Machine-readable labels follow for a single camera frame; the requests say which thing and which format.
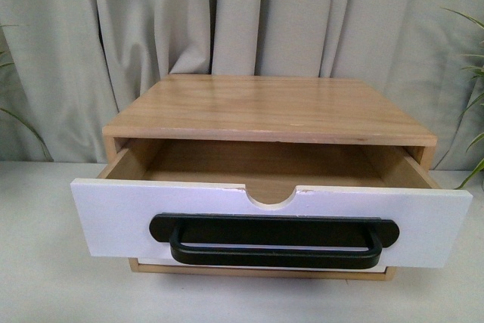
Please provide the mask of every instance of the black drawer handle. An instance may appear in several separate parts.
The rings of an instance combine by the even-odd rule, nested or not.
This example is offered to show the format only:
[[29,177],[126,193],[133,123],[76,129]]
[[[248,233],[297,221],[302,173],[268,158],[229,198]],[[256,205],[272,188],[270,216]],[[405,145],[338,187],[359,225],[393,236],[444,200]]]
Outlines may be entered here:
[[185,264],[307,269],[372,268],[383,247],[399,236],[398,226],[382,219],[174,214],[156,215],[150,232],[157,241],[169,241],[173,258]]

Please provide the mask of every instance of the desk organizer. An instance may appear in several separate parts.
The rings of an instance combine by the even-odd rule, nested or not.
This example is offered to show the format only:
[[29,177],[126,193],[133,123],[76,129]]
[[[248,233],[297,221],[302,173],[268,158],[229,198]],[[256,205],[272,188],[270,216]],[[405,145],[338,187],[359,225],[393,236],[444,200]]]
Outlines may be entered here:
[[91,255],[134,272],[389,280],[442,267],[470,205],[436,136],[362,81],[170,75],[71,188]]

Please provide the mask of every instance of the wooden base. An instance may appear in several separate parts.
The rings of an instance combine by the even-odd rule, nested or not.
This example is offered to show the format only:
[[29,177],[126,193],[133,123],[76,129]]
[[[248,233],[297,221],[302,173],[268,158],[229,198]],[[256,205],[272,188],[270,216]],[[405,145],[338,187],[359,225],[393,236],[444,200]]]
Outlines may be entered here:
[[129,259],[132,272],[155,272],[165,274],[221,275],[252,278],[303,278],[303,279],[348,279],[391,281],[396,268],[389,266],[385,272],[313,272],[302,270],[234,269],[221,267],[164,266],[140,264],[138,259]]

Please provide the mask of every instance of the curtain fold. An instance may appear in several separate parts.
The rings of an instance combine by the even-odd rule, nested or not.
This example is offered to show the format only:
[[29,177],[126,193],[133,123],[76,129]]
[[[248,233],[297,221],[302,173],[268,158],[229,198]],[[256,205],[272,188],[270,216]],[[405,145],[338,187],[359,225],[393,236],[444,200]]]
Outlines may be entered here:
[[[167,73],[355,77],[439,137],[434,166],[470,169],[481,82],[459,68],[482,33],[484,0],[0,0],[0,105],[39,130],[56,161],[105,161],[102,126]],[[0,115],[0,159],[42,159]]]

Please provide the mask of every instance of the wooden side panel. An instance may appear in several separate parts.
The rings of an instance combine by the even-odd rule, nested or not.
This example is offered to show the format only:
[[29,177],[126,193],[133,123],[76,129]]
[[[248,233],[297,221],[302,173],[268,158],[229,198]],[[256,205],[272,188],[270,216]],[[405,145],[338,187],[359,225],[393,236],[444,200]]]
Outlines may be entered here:
[[379,172],[387,187],[440,188],[424,168],[402,148],[368,145],[361,150]]
[[435,146],[405,147],[405,149],[422,166],[423,170],[429,171],[436,151]]

